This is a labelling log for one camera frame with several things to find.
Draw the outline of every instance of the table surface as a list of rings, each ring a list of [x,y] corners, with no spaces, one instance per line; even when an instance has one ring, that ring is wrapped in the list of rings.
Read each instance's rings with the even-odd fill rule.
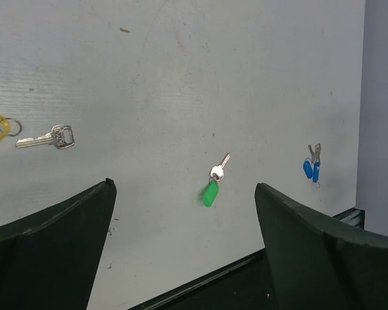
[[[118,189],[88,309],[128,309],[263,247],[265,182],[355,206],[364,0],[0,0],[0,225]],[[16,149],[71,125],[76,144]],[[320,184],[303,171],[322,144]],[[211,208],[210,168],[231,160]]]

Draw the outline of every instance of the green key tag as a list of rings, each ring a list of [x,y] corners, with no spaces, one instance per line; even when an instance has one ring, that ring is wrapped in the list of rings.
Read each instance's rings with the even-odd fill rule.
[[[212,205],[219,190],[218,183],[212,180],[204,192],[204,206],[209,208]]]

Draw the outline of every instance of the key head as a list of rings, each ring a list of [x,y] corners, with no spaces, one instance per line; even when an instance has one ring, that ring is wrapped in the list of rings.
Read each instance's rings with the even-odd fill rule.
[[[224,170],[221,166],[213,166],[211,171],[209,172],[209,176],[214,179],[217,183],[219,183],[224,177]]]
[[[53,127],[52,138],[54,140],[54,145],[58,149],[67,149],[68,147],[72,147],[75,144],[72,127],[68,125],[56,125]]]

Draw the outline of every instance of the key with blue tag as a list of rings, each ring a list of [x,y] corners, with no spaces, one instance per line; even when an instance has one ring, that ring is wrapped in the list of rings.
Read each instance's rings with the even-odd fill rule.
[[[303,170],[308,179],[312,179],[313,183],[318,183],[320,177],[320,152],[322,150],[322,145],[320,143],[316,144],[314,151],[312,150],[311,145],[309,145],[309,150],[311,159],[305,159]]]

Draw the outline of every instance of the key with green tag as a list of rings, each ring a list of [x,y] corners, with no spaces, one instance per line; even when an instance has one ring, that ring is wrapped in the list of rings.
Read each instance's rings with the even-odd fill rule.
[[[209,184],[207,189],[205,189],[204,192],[204,206],[210,207],[213,203],[215,198],[218,195],[218,192],[220,191],[220,188],[218,187],[218,183],[223,179],[224,177],[224,166],[230,159],[230,153],[225,155],[223,161],[218,166],[213,166],[211,171],[209,172],[210,180],[212,180]]]

